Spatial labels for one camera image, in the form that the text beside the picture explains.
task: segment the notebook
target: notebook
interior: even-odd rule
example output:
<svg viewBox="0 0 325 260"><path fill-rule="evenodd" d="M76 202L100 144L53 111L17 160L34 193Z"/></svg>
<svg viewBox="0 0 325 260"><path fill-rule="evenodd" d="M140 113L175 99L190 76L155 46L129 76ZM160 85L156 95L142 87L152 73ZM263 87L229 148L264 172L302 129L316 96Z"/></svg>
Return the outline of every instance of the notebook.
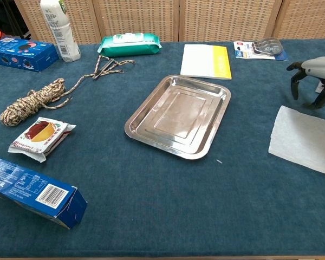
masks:
<svg viewBox="0 0 325 260"><path fill-rule="evenodd" d="M230 80L232 77L227 48L207 44L184 45L180 74Z"/></svg>

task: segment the metal tray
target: metal tray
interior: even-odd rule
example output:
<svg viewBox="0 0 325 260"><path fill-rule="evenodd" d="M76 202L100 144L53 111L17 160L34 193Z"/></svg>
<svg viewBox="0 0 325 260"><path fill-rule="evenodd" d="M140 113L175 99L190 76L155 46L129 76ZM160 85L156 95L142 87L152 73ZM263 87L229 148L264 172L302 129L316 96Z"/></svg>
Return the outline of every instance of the metal tray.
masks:
<svg viewBox="0 0 325 260"><path fill-rule="evenodd" d="M126 134L185 159L203 157L231 97L220 85L165 77L125 124Z"/></svg>

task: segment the blue tablecloth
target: blue tablecloth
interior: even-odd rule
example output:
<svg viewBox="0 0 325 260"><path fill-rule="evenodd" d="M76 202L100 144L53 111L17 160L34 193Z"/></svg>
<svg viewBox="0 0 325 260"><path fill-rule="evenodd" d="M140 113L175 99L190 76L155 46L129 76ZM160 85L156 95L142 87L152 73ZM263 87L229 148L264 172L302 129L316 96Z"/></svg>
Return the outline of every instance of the blue tablecloth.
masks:
<svg viewBox="0 0 325 260"><path fill-rule="evenodd" d="M289 61L235 59L231 42L211 44L227 46L233 79L205 81L224 85L232 98L202 159L124 133L157 84L179 74L184 43L133 57L136 65L123 66L123 74L86 79L61 109L42 109L16 127L0 123L0 158L77 186L88 200L81 224L67 230L0 199L0 257L325 255L325 174L268 153L281 105L325 119L325 107L302 108L316 98L318 80L306 77L295 101L295 71L285 70L324 56L325 40L282 41ZM80 60L41 73L0 66L0 114L56 78L72 87L94 71L97 48L81 46ZM41 164L8 153L39 116L77 127Z"/></svg>

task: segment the oreo box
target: oreo box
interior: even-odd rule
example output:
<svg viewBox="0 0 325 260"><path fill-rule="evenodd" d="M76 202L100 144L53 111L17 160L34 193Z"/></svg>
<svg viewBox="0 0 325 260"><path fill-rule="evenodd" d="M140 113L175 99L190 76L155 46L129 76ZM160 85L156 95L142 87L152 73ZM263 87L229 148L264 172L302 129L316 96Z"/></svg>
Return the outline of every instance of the oreo box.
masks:
<svg viewBox="0 0 325 260"><path fill-rule="evenodd" d="M61 181L0 159L0 198L71 229L87 207L80 191Z"/></svg>
<svg viewBox="0 0 325 260"><path fill-rule="evenodd" d="M8 37L0 40L0 65L41 72L58 59L51 43Z"/></svg>

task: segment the rope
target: rope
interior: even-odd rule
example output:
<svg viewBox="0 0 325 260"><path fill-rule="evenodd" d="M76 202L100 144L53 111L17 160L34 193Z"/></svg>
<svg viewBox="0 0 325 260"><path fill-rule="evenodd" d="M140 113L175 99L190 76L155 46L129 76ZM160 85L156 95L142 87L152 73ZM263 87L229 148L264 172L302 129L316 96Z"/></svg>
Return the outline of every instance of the rope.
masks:
<svg viewBox="0 0 325 260"><path fill-rule="evenodd" d="M26 97L17 99L16 102L8 106L7 109L1 113L0 115L1 123L3 123L6 126L16 126L20 122L28 118L29 116L36 114L41 107L50 110L61 108L65 106L72 99L72 97L66 98L65 101L63 101L61 104L57 106L49 107L47 106L47 104L58 101L63 96L72 93L81 84L81 82L87 77L95 78L95 76L97 75L98 77L101 77L112 73L123 73L123 70L121 69L119 70L112 70L112 69L114 69L116 66L121 66L126 63L135 64L133 60L125 60L125 61L112 60L114 64L110 66L108 69L98 74L101 58L105 58L108 61L110 60L110 58L106 56L99 55L95 65L94 73L85 74L82 77L80 77L77 83L68 91L66 91L65 89L64 79L62 78L53 81L51 84L43 87L39 91L30 90Z"/></svg>

